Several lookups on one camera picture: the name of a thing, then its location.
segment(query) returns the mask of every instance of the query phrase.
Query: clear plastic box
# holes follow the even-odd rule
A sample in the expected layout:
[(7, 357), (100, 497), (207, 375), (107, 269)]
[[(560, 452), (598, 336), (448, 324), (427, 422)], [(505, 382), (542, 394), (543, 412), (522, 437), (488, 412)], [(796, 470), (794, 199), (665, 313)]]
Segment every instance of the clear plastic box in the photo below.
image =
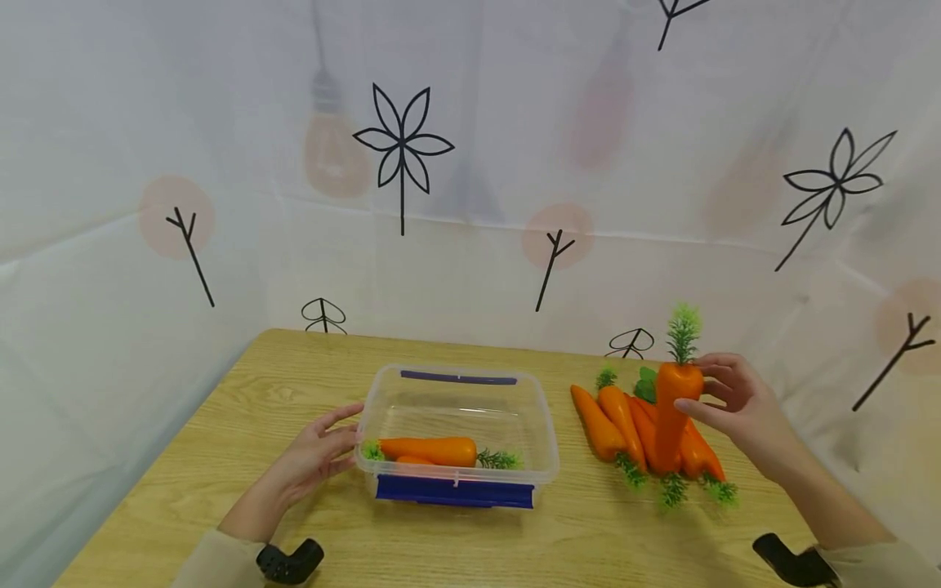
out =
[(533, 508), (559, 472), (555, 428), (539, 381), (527, 373), (387, 365), (359, 420), (366, 440), (470, 437), (477, 451), (515, 453), (519, 469), (356, 460), (377, 498), (459, 506)]

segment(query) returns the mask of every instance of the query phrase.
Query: black line drawing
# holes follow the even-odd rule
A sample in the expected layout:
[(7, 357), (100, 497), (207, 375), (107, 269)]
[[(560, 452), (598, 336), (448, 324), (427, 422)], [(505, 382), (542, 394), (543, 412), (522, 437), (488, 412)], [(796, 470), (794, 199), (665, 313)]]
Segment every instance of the black line drawing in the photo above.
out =
[(202, 289), (206, 291), (206, 296), (209, 298), (209, 306), (215, 308), (215, 301), (213, 300), (213, 295), (209, 293), (209, 286), (206, 284), (206, 277), (202, 274), (202, 268), (199, 267), (199, 259), (196, 257), (196, 250), (193, 249), (193, 229), (196, 226), (196, 213), (193, 213), (189, 218), (189, 229), (183, 223), (183, 215), (180, 214), (180, 207), (174, 206), (173, 212), (176, 214), (176, 218), (167, 217), (167, 222), (174, 227), (180, 229), (180, 232), (183, 234), (183, 239), (186, 241), (186, 247), (189, 249), (189, 256), (193, 258), (193, 264), (196, 265), (196, 272), (199, 274), (199, 281), (202, 282)]
[[(781, 222), (781, 226), (792, 225), (808, 218), (810, 220), (807, 221), (804, 232), (788, 251), (788, 255), (775, 267), (775, 272), (779, 271), (790, 259), (821, 215), (823, 215), (823, 224), (828, 230), (832, 230), (837, 225), (840, 215), (843, 214), (848, 194), (866, 194), (883, 185), (882, 178), (879, 176), (863, 172), (885, 151), (897, 132), (892, 131), (876, 139), (875, 143), (856, 155), (853, 133), (850, 129), (843, 129), (833, 149), (830, 150), (829, 169), (801, 169), (784, 175), (785, 182), (791, 187), (807, 192), (810, 196), (788, 213)], [(818, 202), (823, 194), (826, 194), (826, 197)]]
[(673, 0), (673, 6), (671, 8), (666, 7), (666, 2), (660, 0), (660, 6), (663, 8), (663, 14), (666, 15), (666, 25), (663, 27), (663, 34), (660, 37), (660, 45), (657, 46), (657, 51), (660, 51), (663, 48), (663, 42), (666, 40), (666, 33), (670, 30), (670, 24), (673, 22), (673, 19), (677, 18), (680, 14), (685, 14), (693, 8), (700, 7), (709, 2), (709, 0), (699, 0), (698, 2), (693, 2), (686, 8), (680, 8), (677, 10), (677, 5), (679, 0)]
[[(314, 307), (315, 310), (317, 310), (317, 308), (320, 309), (319, 315), (317, 316), (307, 315), (306, 313), (307, 307), (310, 306), (311, 304), (317, 305), (316, 307)], [(331, 308), (336, 309), (336, 311), (340, 313), (341, 318), (339, 319), (330, 318), (330, 315), (327, 314), (327, 306), (330, 306)], [(300, 315), (309, 321), (313, 321), (312, 323), (307, 325), (307, 328), (304, 329), (305, 331), (311, 330), (311, 327), (318, 323), (323, 323), (325, 333), (330, 332), (329, 327), (327, 325), (333, 325), (339, 328), (343, 332), (344, 335), (349, 335), (349, 333), (346, 332), (346, 329), (340, 326), (340, 323), (346, 322), (346, 313), (343, 312), (343, 309), (333, 304), (326, 298), (314, 298), (312, 301), (308, 302), (303, 307), (301, 307)]]
[[(615, 345), (614, 342), (620, 339), (621, 337), (624, 337), (625, 339), (630, 338), (630, 342), (627, 345), (623, 345), (623, 346)], [(646, 342), (646, 347), (639, 346), (637, 343), (638, 340), (641, 341), (640, 343), (641, 345), (643, 345)], [(622, 358), (626, 358), (630, 352), (633, 352), (634, 355), (636, 355), (638, 359), (643, 359), (644, 356), (641, 354), (641, 352), (649, 350), (651, 347), (653, 347), (653, 344), (654, 344), (654, 339), (653, 339), (653, 335), (650, 334), (650, 331), (646, 330), (645, 328), (634, 328), (634, 329), (631, 329), (630, 331), (621, 333), (620, 335), (614, 335), (613, 337), (611, 337), (611, 340), (608, 341), (608, 346), (614, 350), (609, 351), (608, 353), (604, 354), (604, 356), (607, 358), (609, 356), (614, 355), (618, 351), (623, 351), (624, 355), (621, 356)]]
[(539, 291), (539, 300), (535, 303), (535, 311), (539, 312), (539, 307), (542, 306), (542, 296), (546, 293), (546, 284), (549, 283), (549, 274), (552, 273), (552, 265), (555, 263), (555, 258), (562, 255), (562, 252), (571, 247), (575, 243), (575, 239), (572, 239), (565, 244), (561, 249), (559, 248), (559, 243), (562, 242), (562, 230), (559, 229), (555, 236), (552, 236), (552, 233), (547, 232), (546, 236), (549, 237), (549, 240), (552, 241), (552, 257), (549, 258), (549, 265), (546, 266), (546, 277), (542, 280), (542, 290)]
[[(392, 111), (392, 115), (395, 117), (393, 125), (389, 125), (382, 116), (382, 108), (379, 105), (380, 96), (382, 97), (382, 103)], [(375, 114), (379, 117), (379, 122), (382, 123), (382, 128), (369, 127), (353, 133), (353, 137), (366, 147), (373, 151), (385, 153), (382, 156), (382, 161), (379, 162), (378, 187), (381, 188), (394, 180), (396, 176), (399, 177), (399, 220), (403, 236), (406, 234), (406, 174), (425, 194), (430, 194), (431, 185), (428, 179), (428, 168), (424, 166), (421, 155), (429, 157), (441, 155), (455, 148), (450, 141), (442, 136), (428, 133), (419, 134), (425, 119), (428, 118), (428, 103), (430, 101), (431, 88), (427, 87), (415, 94), (406, 106), (405, 114), (400, 118), (399, 111), (395, 109), (395, 105), (389, 100), (389, 96), (382, 91), (382, 88), (373, 84), (373, 105), (375, 106)], [(420, 104), (422, 110), (421, 119), (413, 129), (409, 129), (407, 127), (408, 113), (412, 111), (412, 106), (416, 103)], [(391, 163), (393, 156), (395, 156), (394, 169), (389, 173), (388, 168), (393, 166), (393, 163)]]
[(915, 351), (922, 347), (927, 347), (928, 345), (934, 345), (936, 341), (934, 339), (926, 339), (925, 341), (913, 342), (915, 337), (918, 336), (918, 333), (921, 332), (921, 329), (928, 324), (928, 321), (932, 320), (931, 316), (925, 316), (923, 319), (918, 321), (917, 325), (915, 323), (915, 315), (911, 312), (908, 313), (908, 337), (905, 338), (905, 342), (899, 347), (899, 351), (895, 352), (895, 355), (892, 356), (892, 359), (888, 361), (885, 365), (885, 368), (879, 372), (879, 375), (876, 376), (876, 379), (869, 385), (869, 388), (862, 396), (859, 397), (859, 400), (856, 401), (856, 404), (853, 405), (853, 412), (859, 410), (859, 408), (865, 403), (868, 398), (871, 396), (872, 392), (878, 388), (882, 383), (885, 377), (889, 372), (892, 371), (892, 368), (895, 367), (895, 364), (899, 363), (899, 359), (909, 351)]

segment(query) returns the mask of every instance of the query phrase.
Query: pile of carrots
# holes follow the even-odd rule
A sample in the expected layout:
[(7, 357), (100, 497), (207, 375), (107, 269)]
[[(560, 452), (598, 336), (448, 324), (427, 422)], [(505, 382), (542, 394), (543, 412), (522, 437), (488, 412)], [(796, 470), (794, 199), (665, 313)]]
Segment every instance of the pile of carrots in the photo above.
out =
[(470, 437), (395, 437), (362, 444), (367, 459), (394, 461), (400, 464), (452, 466), (474, 468), (480, 462), (488, 469), (519, 469), (521, 460), (513, 453), (477, 452), (477, 444)]
[(598, 458), (615, 462), (633, 487), (642, 486), (648, 473), (658, 476), (662, 503), (668, 508), (686, 500), (687, 479), (702, 481), (722, 504), (736, 501), (736, 487), (726, 479), (719, 458), (689, 417), (673, 403), (678, 398), (698, 400), (703, 375), (692, 364), (692, 341), (699, 335), (695, 309), (678, 305), (668, 335), (676, 361), (663, 363), (656, 376), (657, 404), (629, 396), (614, 385), (617, 376), (605, 369), (596, 381), (598, 400), (572, 385), (572, 401)]

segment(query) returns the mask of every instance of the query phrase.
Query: beige sleeve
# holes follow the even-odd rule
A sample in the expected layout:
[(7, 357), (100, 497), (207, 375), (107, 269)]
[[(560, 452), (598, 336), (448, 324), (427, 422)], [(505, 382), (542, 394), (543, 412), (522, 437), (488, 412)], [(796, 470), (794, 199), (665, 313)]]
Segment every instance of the beige sleeve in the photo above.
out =
[(818, 552), (843, 588), (941, 588), (941, 572), (902, 541)]
[(229, 537), (212, 529), (193, 549), (170, 588), (263, 588), (255, 558), (264, 543)]

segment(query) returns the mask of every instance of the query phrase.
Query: hand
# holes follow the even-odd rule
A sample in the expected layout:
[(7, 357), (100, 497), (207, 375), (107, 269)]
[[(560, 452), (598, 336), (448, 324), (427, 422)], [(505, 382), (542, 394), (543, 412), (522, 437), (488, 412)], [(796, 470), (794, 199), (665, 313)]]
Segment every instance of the hand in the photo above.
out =
[(741, 356), (708, 354), (694, 362), (707, 380), (704, 392), (725, 406), (677, 400), (676, 408), (728, 435), (766, 478), (783, 484), (789, 476), (819, 463), (778, 405), (774, 391)]
[(362, 403), (337, 408), (305, 426), (291, 445), (235, 503), (219, 523), (223, 533), (267, 543), (287, 510), (324, 480), (356, 463), (350, 453), (357, 444), (357, 426), (331, 429), (362, 412)]

